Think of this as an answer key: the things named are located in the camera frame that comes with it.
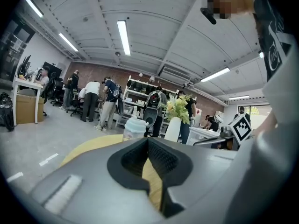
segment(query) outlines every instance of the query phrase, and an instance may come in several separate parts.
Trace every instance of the fluorescent tube light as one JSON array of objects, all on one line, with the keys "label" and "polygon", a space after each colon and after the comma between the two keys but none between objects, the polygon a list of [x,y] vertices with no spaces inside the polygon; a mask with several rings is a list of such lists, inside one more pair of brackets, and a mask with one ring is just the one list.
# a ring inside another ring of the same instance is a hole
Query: fluorescent tube light
[{"label": "fluorescent tube light", "polygon": [[67,40],[66,38],[65,38],[65,36],[62,34],[62,33],[59,33],[59,35],[62,37],[62,39],[64,39],[65,40],[65,42],[67,43],[67,44],[69,44],[69,46],[70,47],[72,47],[75,51],[78,51],[70,42],[69,42],[69,40]]},{"label": "fluorescent tube light", "polygon": [[36,14],[39,16],[39,17],[42,17],[43,14],[38,10],[38,8],[33,4],[33,2],[31,0],[25,0],[29,6],[31,6],[31,8],[36,12]]},{"label": "fluorescent tube light", "polygon": [[249,95],[244,95],[244,96],[239,96],[239,97],[232,97],[232,98],[228,98],[228,99],[232,100],[232,99],[243,99],[243,98],[249,98]]},{"label": "fluorescent tube light", "polygon": [[262,52],[262,51],[259,51],[258,53],[259,53],[259,55],[260,55],[260,58],[263,58],[263,52]]},{"label": "fluorescent tube light", "polygon": [[127,25],[126,21],[117,21],[118,30],[121,35],[121,42],[123,46],[123,50],[127,56],[131,55],[128,34],[127,34]]},{"label": "fluorescent tube light", "polygon": [[210,76],[202,79],[200,82],[206,82],[206,81],[211,80],[211,79],[213,79],[215,77],[221,76],[221,75],[223,75],[223,74],[225,74],[225,73],[227,73],[229,71],[230,71],[230,69],[227,67],[227,68],[225,68],[225,69],[223,69],[221,71],[216,72],[215,74],[212,74],[212,75],[210,75]]}]

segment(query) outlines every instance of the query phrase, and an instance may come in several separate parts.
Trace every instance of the gray concrete floor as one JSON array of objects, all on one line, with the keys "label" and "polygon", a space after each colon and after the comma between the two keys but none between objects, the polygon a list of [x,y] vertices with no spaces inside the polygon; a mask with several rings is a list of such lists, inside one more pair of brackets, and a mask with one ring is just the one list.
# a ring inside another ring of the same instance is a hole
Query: gray concrete floor
[{"label": "gray concrete floor", "polygon": [[[79,114],[70,113],[52,106],[44,105],[47,117],[38,124],[23,124],[8,132],[0,127],[0,165],[7,179],[19,172],[23,176],[11,181],[12,184],[29,192],[40,180],[59,167],[65,156],[85,141],[111,134],[122,134],[123,126],[112,130],[97,131],[97,119],[84,123]],[[39,163],[54,154],[55,158],[43,166]]]}]

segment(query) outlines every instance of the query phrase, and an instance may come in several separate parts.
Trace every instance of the white vase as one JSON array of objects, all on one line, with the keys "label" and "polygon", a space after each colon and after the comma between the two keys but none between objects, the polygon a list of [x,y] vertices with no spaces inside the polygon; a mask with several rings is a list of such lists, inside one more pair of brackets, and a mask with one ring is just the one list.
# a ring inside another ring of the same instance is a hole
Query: white vase
[{"label": "white vase", "polygon": [[178,117],[173,117],[167,128],[165,139],[173,142],[177,142],[180,128],[181,128],[181,119]]}]

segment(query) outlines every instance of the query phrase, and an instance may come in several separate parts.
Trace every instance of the sneaker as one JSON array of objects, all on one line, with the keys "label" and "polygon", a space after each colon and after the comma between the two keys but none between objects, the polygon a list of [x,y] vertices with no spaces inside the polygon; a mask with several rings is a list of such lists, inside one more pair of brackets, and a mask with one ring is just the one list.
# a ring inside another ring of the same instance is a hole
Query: sneaker
[{"label": "sneaker", "polygon": [[102,127],[99,126],[99,125],[95,126],[95,129],[98,130],[98,131],[102,131]]}]

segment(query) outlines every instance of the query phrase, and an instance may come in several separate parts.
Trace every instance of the ceiling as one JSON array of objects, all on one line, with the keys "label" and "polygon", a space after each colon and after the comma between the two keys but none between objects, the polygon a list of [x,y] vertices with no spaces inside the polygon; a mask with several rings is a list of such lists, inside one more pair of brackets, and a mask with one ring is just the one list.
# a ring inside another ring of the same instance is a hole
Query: ceiling
[{"label": "ceiling", "polygon": [[[155,76],[169,66],[188,74],[195,88],[220,100],[239,94],[261,96],[266,70],[258,55],[253,16],[236,15],[213,25],[200,12],[205,1],[33,0],[44,14],[39,18],[22,0],[17,12],[71,60]],[[131,56],[123,52],[119,20],[126,20]],[[78,52],[58,36],[60,32]],[[225,67],[231,71],[199,82]]]}]

